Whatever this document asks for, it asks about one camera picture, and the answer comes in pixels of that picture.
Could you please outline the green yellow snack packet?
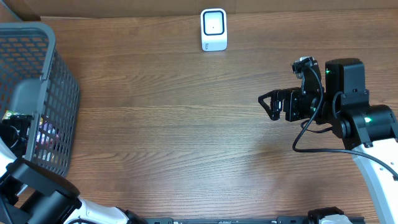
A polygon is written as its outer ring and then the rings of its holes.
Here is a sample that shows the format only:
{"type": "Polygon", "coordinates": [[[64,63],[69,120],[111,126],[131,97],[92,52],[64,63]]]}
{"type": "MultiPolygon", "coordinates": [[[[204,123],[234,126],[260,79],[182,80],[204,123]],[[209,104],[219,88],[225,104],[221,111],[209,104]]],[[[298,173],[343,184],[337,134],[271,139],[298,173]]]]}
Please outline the green yellow snack packet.
{"type": "MultiPolygon", "coordinates": [[[[21,115],[21,114],[18,113],[18,112],[15,112],[15,111],[7,110],[2,118],[3,119],[10,119],[12,115],[21,115]]],[[[43,118],[40,118],[39,124],[42,125],[43,122],[44,122],[43,118]]]]}

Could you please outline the purple Carefree pad pack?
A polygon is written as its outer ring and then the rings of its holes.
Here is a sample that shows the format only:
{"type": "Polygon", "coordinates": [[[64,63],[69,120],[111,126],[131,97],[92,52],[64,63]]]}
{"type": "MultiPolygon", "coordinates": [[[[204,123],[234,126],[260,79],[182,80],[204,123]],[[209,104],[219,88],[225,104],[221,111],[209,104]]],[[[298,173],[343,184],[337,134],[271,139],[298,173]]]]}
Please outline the purple Carefree pad pack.
{"type": "Polygon", "coordinates": [[[55,149],[56,142],[60,139],[60,131],[51,123],[44,121],[39,126],[39,131],[36,137],[36,143],[39,143],[47,148],[55,149]]]}

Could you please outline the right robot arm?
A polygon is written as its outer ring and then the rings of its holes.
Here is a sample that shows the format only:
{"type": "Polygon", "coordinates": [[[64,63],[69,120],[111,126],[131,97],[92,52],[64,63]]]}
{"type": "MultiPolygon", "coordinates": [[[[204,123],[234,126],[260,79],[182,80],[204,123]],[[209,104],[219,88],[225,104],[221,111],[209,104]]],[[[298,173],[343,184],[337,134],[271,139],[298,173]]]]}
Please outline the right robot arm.
{"type": "Polygon", "coordinates": [[[338,58],[325,63],[322,75],[313,57],[292,63],[300,87],[272,90],[258,102],[271,120],[281,112],[302,128],[292,143],[300,153],[350,154],[360,170],[380,223],[397,223],[397,118],[387,105],[370,105],[364,63],[358,58],[338,58]],[[309,126],[327,124],[343,141],[342,149],[299,149],[309,126]]]}

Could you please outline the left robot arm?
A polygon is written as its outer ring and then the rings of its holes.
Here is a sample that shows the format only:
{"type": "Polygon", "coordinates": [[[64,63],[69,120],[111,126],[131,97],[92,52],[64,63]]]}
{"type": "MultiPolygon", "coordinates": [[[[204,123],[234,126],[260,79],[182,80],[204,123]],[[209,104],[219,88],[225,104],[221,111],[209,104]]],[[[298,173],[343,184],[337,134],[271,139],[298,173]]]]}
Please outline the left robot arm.
{"type": "Polygon", "coordinates": [[[145,223],[130,210],[81,198],[67,179],[24,159],[31,120],[1,121],[1,223],[145,223]]]}

